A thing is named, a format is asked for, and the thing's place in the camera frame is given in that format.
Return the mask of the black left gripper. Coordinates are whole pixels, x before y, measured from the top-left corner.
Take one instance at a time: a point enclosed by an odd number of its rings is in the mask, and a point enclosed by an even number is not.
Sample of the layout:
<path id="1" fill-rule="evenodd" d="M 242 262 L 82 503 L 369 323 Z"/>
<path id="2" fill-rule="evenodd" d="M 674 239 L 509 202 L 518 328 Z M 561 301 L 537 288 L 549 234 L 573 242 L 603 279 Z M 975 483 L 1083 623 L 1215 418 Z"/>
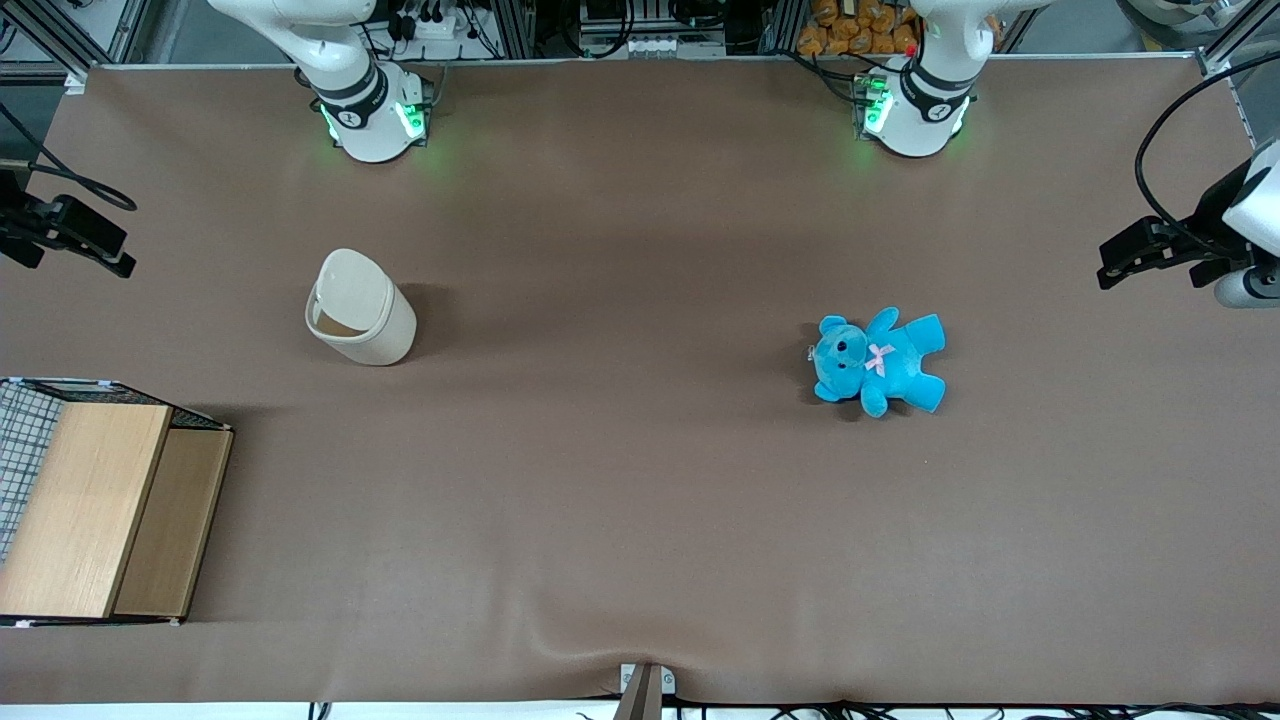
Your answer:
<path id="1" fill-rule="evenodd" d="M 1216 247 L 1188 229 L 1165 224 L 1158 218 L 1139 218 L 1100 246 L 1100 290 L 1114 288 L 1129 277 L 1217 256 Z"/>

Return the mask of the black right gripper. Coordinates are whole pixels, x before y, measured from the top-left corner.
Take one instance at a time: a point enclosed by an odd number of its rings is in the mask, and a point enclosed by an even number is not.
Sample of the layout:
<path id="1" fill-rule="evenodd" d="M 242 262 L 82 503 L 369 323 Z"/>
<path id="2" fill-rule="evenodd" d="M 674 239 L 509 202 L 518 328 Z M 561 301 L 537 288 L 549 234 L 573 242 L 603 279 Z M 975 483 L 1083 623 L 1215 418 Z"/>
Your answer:
<path id="1" fill-rule="evenodd" d="M 124 229 L 79 199 L 69 195 L 52 201 L 37 199 L 20 187 L 13 170 L 1 170 L 3 247 L 77 243 L 90 249 L 92 259 L 114 275 L 131 278 L 136 259 L 123 251 L 125 238 Z"/>

